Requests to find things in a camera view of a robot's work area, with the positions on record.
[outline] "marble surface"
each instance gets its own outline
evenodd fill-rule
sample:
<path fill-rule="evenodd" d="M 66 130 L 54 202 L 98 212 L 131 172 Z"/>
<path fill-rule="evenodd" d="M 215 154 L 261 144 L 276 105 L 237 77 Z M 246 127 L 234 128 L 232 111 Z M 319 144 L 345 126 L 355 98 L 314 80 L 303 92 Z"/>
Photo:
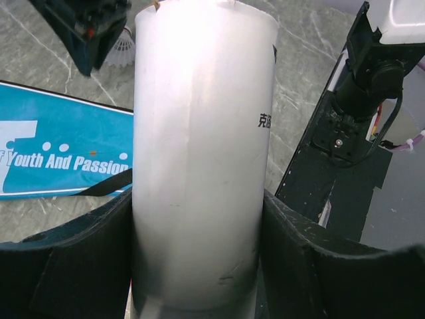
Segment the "marble surface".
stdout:
<path fill-rule="evenodd" d="M 313 0 L 244 0 L 280 24 L 266 189 L 275 192 L 345 42 L 354 17 Z M 133 1 L 129 25 L 150 1 Z M 0 0 L 0 78 L 125 108 L 133 107 L 133 66 L 80 75 L 46 22 L 25 0 Z M 65 223 L 109 198 L 0 202 L 0 242 Z"/>

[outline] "blue cloth banner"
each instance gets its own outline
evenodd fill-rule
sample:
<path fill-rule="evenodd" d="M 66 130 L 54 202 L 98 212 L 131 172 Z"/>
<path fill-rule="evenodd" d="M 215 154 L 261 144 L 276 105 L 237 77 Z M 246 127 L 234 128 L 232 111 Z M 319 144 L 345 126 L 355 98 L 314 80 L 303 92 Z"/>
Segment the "blue cloth banner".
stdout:
<path fill-rule="evenodd" d="M 0 111 L 0 200 L 72 195 L 132 167 L 132 111 L 7 82 Z"/>

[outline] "white plastic tube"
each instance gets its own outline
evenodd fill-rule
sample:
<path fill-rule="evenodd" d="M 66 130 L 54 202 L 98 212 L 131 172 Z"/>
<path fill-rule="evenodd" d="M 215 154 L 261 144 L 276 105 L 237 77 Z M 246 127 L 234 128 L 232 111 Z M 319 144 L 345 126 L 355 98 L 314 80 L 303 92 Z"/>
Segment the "white plastic tube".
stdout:
<path fill-rule="evenodd" d="M 240 2 L 166 0 L 136 36 L 134 303 L 225 306 L 256 281 L 278 24 Z"/>

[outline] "gray surface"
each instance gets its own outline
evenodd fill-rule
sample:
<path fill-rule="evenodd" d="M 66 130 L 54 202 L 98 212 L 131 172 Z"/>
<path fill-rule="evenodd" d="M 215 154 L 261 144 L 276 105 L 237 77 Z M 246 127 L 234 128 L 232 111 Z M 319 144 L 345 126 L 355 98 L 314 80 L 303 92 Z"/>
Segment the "gray surface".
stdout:
<path fill-rule="evenodd" d="M 394 123 L 397 133 L 392 136 L 413 138 L 425 128 L 425 72 L 416 67 L 404 80 L 402 109 L 410 119 L 400 117 Z M 397 249 L 415 243 L 425 243 L 425 141 L 413 153 L 395 153 L 382 189 L 376 189 L 361 242 L 381 249 Z"/>
<path fill-rule="evenodd" d="M 126 108 L 133 106 L 133 66 L 104 66 L 81 76 L 65 48 L 25 0 L 0 2 L 0 78 Z M 133 1 L 129 24 L 151 1 Z M 266 189 L 274 192 L 345 42 L 353 17 L 311 0 L 246 0 L 281 26 Z M 108 198 L 31 199 L 0 203 L 0 242 L 65 223 Z"/>

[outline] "white feather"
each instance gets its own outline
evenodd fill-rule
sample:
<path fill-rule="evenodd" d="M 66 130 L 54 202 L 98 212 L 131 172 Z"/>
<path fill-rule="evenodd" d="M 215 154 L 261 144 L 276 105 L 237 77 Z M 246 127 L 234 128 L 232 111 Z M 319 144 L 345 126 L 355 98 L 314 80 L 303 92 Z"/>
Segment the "white feather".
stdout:
<path fill-rule="evenodd" d="M 131 38 L 131 31 L 125 27 L 117 42 L 108 53 L 105 62 L 110 66 L 126 66 L 135 59 L 135 43 Z"/>

